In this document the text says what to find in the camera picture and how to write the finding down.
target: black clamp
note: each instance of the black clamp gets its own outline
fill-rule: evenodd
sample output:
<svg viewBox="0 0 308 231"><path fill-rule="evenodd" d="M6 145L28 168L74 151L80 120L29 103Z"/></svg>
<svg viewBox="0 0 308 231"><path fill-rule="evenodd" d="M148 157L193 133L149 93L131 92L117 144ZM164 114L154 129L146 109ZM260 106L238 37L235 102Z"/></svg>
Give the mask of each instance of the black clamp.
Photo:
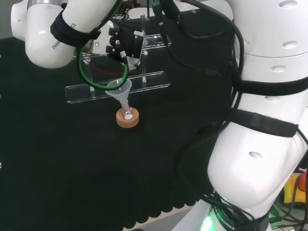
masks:
<svg viewBox="0 0 308 231"><path fill-rule="evenodd" d="M135 32L131 28L114 23L114 28L109 29L109 35L112 37L110 39L110 46L106 48L106 53L119 55L116 47L118 45L117 43L120 43L127 56L140 59L143 36Z"/></svg>

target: scalloped edge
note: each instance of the scalloped edge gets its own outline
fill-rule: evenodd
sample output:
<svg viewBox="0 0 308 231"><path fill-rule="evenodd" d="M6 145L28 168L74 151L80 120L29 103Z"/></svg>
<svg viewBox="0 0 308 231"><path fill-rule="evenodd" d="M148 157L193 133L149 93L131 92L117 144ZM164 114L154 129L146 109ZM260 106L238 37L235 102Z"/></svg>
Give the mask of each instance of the scalloped edge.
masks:
<svg viewBox="0 0 308 231"><path fill-rule="evenodd" d="M144 225L150 224L150 223L152 223L154 221L158 221L160 219L169 217L169 216L174 215L176 213L179 213L179 212L182 212L182 211L186 211L186 210L191 210L193 207L194 207L194 205L193 206L189 206L187 204L185 204L182 208L175 208L175 207L173 207L173 209L170 212L165 213L165 212L162 211L161 214L158 217L156 217L156 218L149 217L148 220L145 223L138 223L138 222L136 222L136 225L133 228L131 228L131 229L124 228L123 231L132 231L134 229L139 228L140 226L144 226Z"/></svg>

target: green light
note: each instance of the green light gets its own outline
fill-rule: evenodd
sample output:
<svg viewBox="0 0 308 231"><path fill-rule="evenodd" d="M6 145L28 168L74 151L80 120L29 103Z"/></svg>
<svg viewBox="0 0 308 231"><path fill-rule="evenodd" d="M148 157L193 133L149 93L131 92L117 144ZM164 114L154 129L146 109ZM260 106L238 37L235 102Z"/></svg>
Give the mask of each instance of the green light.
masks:
<svg viewBox="0 0 308 231"><path fill-rule="evenodd" d="M211 220L211 217L206 217L202 223L200 231L216 231L216 229L213 226L213 222Z"/></svg>
<svg viewBox="0 0 308 231"><path fill-rule="evenodd" d="M153 6L159 6L159 5L160 5L160 0L154 0L153 4L152 4L152 7Z"/></svg>

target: green cable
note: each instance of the green cable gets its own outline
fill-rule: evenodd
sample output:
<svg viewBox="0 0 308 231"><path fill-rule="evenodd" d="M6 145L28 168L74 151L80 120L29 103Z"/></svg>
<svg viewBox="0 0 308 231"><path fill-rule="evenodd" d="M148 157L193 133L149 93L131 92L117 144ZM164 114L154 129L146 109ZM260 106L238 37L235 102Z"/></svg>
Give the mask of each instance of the green cable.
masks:
<svg viewBox="0 0 308 231"><path fill-rule="evenodd" d="M79 59L78 59L78 67L79 67L81 76L85 79L86 83L88 83L90 86L92 86L94 88L98 88L98 89L101 89L101 90L116 90L116 89L119 89L120 87L122 87L127 80L128 68L127 68L127 64L124 64L124 74L123 74L122 79L120 80L119 83L112 85L112 86L103 86L103 85L94 83L84 73L84 71L82 69L81 61L82 61L82 52L80 51L79 52Z"/></svg>
<svg viewBox="0 0 308 231"><path fill-rule="evenodd" d="M110 16L107 17L101 23L101 25L99 26L98 29L102 28L113 17L113 15L119 10L119 8L120 8L122 3L123 3L123 1L120 0L119 4L115 8L114 12L112 14L110 14ZM128 77L128 65L125 62L124 62L124 74L123 74L122 79L120 80L120 82L115 84L115 85L112 85L112 86L104 86L104 85L100 85L100 84L97 84L97 83L93 82L92 80L90 80L86 76L86 74L84 73L84 71L82 69L81 61L82 61L82 49L80 49L78 51L78 62L77 62L77 65L78 65L78 68L79 68L79 73L84 78L86 83L89 84L90 86L94 87L94 88L97 88L97 89L100 89L100 90L116 90L116 89L119 89L120 87L122 87L125 84L126 80L127 80L127 77Z"/></svg>

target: acrylic stand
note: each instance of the acrylic stand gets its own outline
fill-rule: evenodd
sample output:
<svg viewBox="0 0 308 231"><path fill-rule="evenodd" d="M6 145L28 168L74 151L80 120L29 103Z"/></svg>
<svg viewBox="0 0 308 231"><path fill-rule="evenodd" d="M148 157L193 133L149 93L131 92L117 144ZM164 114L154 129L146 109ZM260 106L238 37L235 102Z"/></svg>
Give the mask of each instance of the acrylic stand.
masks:
<svg viewBox="0 0 308 231"><path fill-rule="evenodd" d="M146 36L146 21L148 18L142 14L141 15L141 25L144 31L144 40L140 58L140 66L141 66L141 75L130 76L128 77L132 81L132 87L130 93L142 92L147 90L154 90L159 88L166 88L170 85L170 82L165 75L164 71L147 73L146 72L146 59L148 55L148 51L150 49L165 47L162 38L160 35L150 35ZM82 66L85 74L89 79L92 80L92 74L90 70L90 61L91 57L97 57L101 55L97 54L85 54L83 56ZM97 82L101 85L107 85L109 82L114 79L108 81ZM97 100L110 97L103 90L97 90L93 87L90 87L88 84L79 84L73 86L65 87L66 101L68 103L80 103L86 102L90 100Z"/></svg>

